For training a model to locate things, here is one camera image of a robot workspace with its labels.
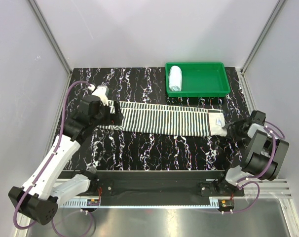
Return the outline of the green white striped towel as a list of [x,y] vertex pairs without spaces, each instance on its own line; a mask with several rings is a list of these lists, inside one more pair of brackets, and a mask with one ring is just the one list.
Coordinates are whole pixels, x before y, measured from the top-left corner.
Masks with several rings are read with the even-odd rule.
[[123,101],[119,105],[122,124],[99,128],[171,136],[227,136],[222,110]]

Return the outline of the light blue towel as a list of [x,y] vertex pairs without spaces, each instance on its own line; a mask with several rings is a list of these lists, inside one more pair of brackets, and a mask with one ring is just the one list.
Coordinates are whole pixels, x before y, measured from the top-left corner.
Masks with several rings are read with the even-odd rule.
[[182,70],[178,66],[172,66],[169,72],[169,89],[173,92],[182,90]]

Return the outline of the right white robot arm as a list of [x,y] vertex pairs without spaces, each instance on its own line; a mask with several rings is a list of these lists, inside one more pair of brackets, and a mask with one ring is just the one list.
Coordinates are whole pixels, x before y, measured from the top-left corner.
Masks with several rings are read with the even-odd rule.
[[257,110],[247,119],[222,126],[228,138],[244,143],[246,149],[238,166],[228,168],[211,183],[211,191],[230,196],[242,189],[239,184],[247,179],[272,181],[277,177],[290,144],[284,133],[272,126],[266,114]]

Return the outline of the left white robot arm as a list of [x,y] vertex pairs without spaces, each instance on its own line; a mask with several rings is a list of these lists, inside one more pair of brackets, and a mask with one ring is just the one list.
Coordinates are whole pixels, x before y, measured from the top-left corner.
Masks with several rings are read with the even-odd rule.
[[122,124],[123,114],[119,102],[112,102],[113,113],[110,105],[107,97],[89,95],[80,100],[77,111],[68,118],[62,117],[60,134],[42,163],[21,187],[13,186],[8,193],[15,207],[15,227],[23,229],[16,221],[18,213],[46,225],[53,219],[61,204],[77,194],[91,196],[97,192],[96,176],[87,173],[77,174],[56,188],[53,185],[66,163],[97,126]]

